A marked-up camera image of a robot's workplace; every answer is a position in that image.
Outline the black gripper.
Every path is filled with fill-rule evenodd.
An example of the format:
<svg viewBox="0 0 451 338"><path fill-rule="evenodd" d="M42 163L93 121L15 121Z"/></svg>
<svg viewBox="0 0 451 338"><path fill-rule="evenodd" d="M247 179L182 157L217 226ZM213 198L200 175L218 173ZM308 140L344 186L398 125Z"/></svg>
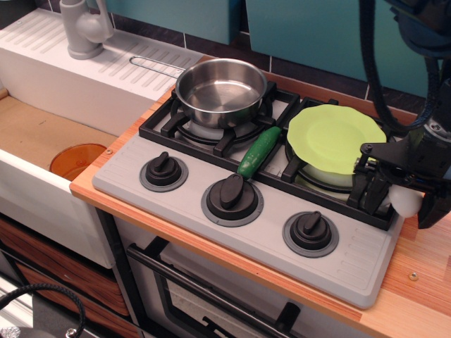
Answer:
<svg viewBox="0 0 451 338"><path fill-rule="evenodd" d="M450 192L450 131L442 126L423 126L393 142L365 143L360 152L347 199L352 208L373 215L392 184Z"/></svg>

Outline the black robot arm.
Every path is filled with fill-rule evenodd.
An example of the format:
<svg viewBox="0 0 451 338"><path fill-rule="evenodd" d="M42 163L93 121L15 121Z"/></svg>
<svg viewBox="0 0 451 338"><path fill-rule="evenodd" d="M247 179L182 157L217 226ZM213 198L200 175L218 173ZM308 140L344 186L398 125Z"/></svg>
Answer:
<svg viewBox="0 0 451 338"><path fill-rule="evenodd" d="M450 212L450 2L391 1L390 5L402 40L424 58L426 103L408 125L392 115L376 66L376 3L360 1L360 44L373 105L388 133L403 138L362 144L347 205L373 215L396 188L406 188L420 193L418 227L427 229Z"/></svg>

